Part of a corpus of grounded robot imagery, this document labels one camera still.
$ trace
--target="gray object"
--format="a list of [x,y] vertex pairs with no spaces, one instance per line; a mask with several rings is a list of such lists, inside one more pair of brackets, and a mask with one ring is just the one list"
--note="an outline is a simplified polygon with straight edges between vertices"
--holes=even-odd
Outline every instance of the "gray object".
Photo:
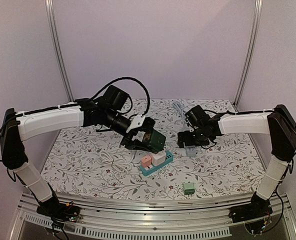
[[[185,121],[186,117],[185,117],[185,113],[184,113],[184,107],[178,101],[174,101],[172,106],[178,111],[179,115],[182,118],[182,125],[183,125],[182,130],[188,131],[189,127],[187,126],[187,123]],[[197,154],[197,149],[195,146],[184,146],[184,149],[186,151],[187,157],[195,157]]]

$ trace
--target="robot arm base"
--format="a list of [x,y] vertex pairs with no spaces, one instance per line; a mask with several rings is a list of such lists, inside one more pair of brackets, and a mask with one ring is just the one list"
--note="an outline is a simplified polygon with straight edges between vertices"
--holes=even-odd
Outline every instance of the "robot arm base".
[[37,201],[39,204],[37,213],[54,218],[59,222],[75,222],[79,217],[80,207],[73,205],[73,202],[67,204],[59,202],[55,191],[50,185],[49,187],[52,191],[52,197],[44,202]]
[[264,217],[268,213],[273,213],[269,199],[263,200],[255,192],[252,195],[250,203],[231,207],[228,216],[232,219],[233,223],[239,223]]

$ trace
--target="green connector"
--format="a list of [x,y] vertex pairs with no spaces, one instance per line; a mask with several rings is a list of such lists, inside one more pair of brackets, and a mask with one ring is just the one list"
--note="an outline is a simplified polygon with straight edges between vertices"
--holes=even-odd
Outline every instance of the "green connector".
[[182,188],[185,195],[193,195],[195,193],[195,185],[191,182],[184,182]]
[[145,133],[142,143],[148,146],[154,153],[164,150],[166,137],[156,130]]

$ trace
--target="leaf pattern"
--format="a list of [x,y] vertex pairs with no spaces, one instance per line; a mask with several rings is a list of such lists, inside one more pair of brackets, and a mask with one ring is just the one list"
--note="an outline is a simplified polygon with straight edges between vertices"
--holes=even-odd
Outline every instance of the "leaf pattern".
[[[253,192],[264,176],[264,169],[247,134],[218,137],[208,150],[197,148],[196,157],[187,157],[177,146],[177,133],[183,120],[173,108],[174,99],[152,99],[149,117],[155,129],[166,137],[165,149],[174,155],[172,163],[144,177],[140,160],[147,153],[120,147],[122,136],[116,132],[96,132],[98,126],[67,128],[60,131],[41,175],[57,192],[87,197],[132,200],[183,200],[220,197]],[[216,112],[234,111],[227,100],[176,99],[188,111],[196,105]],[[146,100],[133,100],[126,116],[142,113]],[[114,159],[128,161],[129,174],[102,166],[98,158],[105,151]],[[182,183],[195,183],[196,193],[185,196]]]

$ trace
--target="purple wall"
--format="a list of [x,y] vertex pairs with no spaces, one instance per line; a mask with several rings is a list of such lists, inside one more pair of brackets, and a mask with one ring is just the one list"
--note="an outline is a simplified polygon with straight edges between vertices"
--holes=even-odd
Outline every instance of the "purple wall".
[[[254,55],[240,110],[260,110],[284,104],[296,120],[296,0],[264,1]],[[269,136],[255,137],[270,158]],[[292,175],[281,185],[296,217],[296,157]]]
[[[33,110],[66,103],[50,36],[45,1],[0,0],[0,127],[7,108]],[[54,133],[25,143],[41,168]],[[0,240],[7,237],[23,187],[0,163]]]
[[[152,98],[232,100],[254,7],[253,0],[54,1],[74,96],[132,76]],[[145,97],[136,83],[119,86]]]

